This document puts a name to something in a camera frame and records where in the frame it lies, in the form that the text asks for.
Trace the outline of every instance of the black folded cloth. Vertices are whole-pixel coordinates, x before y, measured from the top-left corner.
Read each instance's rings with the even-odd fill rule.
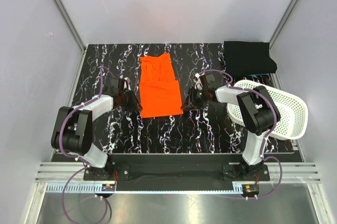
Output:
[[[269,57],[269,43],[225,41],[224,57],[226,72],[236,78],[277,70],[275,61]]]

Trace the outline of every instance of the garment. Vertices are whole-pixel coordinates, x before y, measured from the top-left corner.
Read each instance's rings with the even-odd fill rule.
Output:
[[[269,57],[269,43],[224,42],[226,72],[233,77],[275,73],[277,65]]]
[[[141,66],[142,118],[181,115],[179,81],[174,77],[170,54],[141,57]]]

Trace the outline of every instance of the reflective floor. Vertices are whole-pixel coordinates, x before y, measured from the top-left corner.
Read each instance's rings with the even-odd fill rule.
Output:
[[[262,185],[261,195],[272,189]],[[66,194],[69,215],[79,223],[95,223],[105,206],[98,199],[78,205],[88,194]],[[318,223],[306,185],[281,185],[266,199],[233,200],[220,195],[112,195],[111,210],[102,223]],[[37,223],[70,223],[62,214],[61,194],[47,193]]]

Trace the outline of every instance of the white wall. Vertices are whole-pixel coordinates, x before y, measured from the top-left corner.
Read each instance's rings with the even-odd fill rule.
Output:
[[[22,223],[80,50],[52,0],[0,0],[0,218]]]
[[[62,0],[84,43],[268,42],[290,0]]]
[[[285,91],[304,99],[309,124],[301,143],[317,165],[337,217],[337,0],[299,0],[272,47]]]

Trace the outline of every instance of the orange cloth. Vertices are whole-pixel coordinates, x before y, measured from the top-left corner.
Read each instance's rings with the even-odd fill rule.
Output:
[[[141,57],[141,64],[142,118],[181,115],[180,87],[174,77],[170,54]]]

